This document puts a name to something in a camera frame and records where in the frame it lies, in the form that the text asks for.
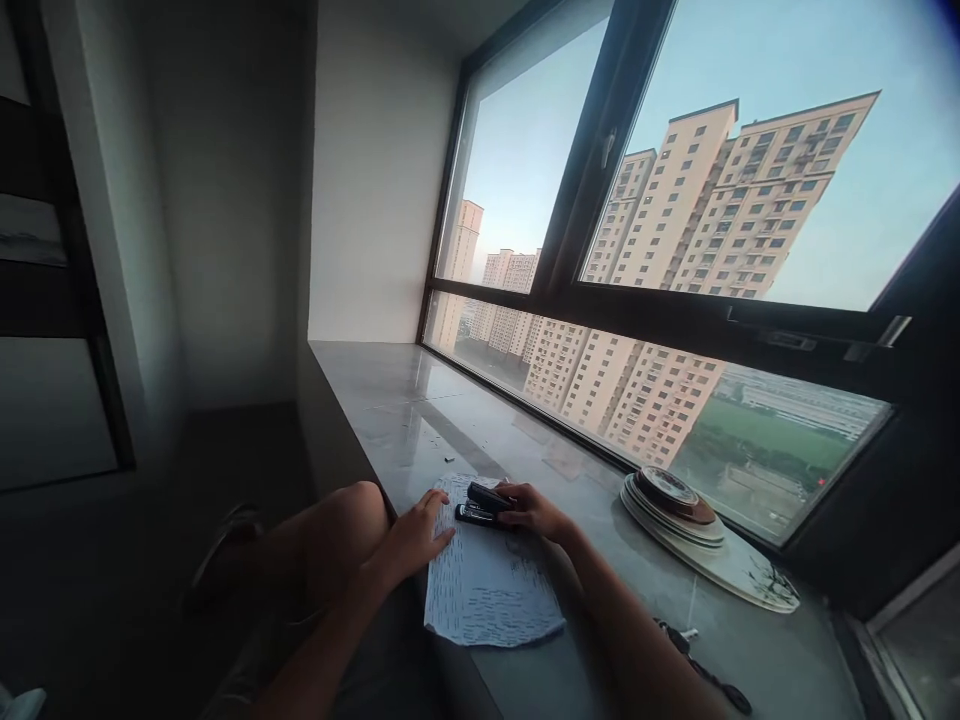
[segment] gray marble surface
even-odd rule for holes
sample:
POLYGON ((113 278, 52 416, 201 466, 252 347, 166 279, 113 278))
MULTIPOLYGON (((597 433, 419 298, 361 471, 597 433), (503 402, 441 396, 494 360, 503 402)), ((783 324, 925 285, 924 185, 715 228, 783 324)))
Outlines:
MULTIPOLYGON (((800 609, 777 615, 697 576, 627 514, 615 468, 416 345, 310 344, 398 514, 451 471, 529 482, 576 520, 651 613, 700 632, 692 656, 740 688, 754 717, 863 716, 817 594, 798 586, 800 609)), ((583 609, 562 592, 561 603, 568 628, 544 643, 456 648, 503 717, 609 714, 596 639, 583 609)))

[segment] leg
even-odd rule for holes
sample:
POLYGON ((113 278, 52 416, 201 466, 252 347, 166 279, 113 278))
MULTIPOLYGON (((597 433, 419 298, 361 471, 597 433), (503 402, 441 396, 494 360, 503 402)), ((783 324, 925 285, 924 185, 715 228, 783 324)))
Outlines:
POLYGON ((226 547, 211 582, 230 589, 303 588, 320 607, 380 545, 389 529, 380 488, 358 482, 288 518, 258 540, 226 547))

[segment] sky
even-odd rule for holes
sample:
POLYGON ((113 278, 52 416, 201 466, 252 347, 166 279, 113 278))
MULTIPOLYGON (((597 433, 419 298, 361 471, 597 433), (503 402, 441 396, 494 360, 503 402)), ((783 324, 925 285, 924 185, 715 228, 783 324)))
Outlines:
MULTIPOLYGON (((484 208, 473 282, 487 253, 542 246, 605 30, 481 102, 464 189, 484 208)), ((627 152, 659 148, 670 118, 733 98, 750 123, 875 90, 764 298, 866 310, 960 183, 960 54, 934 6, 679 0, 627 152)))

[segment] paper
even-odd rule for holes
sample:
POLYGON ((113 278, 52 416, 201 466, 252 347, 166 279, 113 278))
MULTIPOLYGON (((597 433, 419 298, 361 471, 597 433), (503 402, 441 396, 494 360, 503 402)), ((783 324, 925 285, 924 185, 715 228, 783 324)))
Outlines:
POLYGON ((450 473, 436 487, 450 496, 436 532, 456 527, 450 545, 430 562, 423 624, 457 645, 517 647, 557 632, 566 622, 543 571, 535 539, 457 522, 472 481, 496 480, 450 473))

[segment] window handle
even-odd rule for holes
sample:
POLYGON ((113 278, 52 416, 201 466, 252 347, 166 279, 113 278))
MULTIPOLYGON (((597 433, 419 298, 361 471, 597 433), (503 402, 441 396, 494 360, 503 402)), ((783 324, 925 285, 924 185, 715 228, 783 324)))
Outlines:
POLYGON ((606 170, 607 161, 610 160, 610 151, 613 150, 613 143, 617 140, 617 129, 612 128, 607 137, 603 140, 603 156, 600 158, 600 169, 606 170))
POLYGON ((823 335, 813 335, 810 333, 792 332, 789 330, 778 330, 773 327, 763 325, 753 325, 741 323, 733 317, 733 305, 727 307, 727 322, 737 323, 741 327, 757 331, 757 339, 767 345, 787 348, 789 350, 800 350, 811 352, 820 342, 833 342, 847 345, 847 351, 843 359, 847 362, 862 363, 867 359, 870 351, 875 348, 891 349, 897 339, 907 329, 912 318, 908 315, 896 315, 887 324, 886 329, 880 334, 876 342, 864 342, 862 340, 849 340, 845 338, 828 337, 823 335))

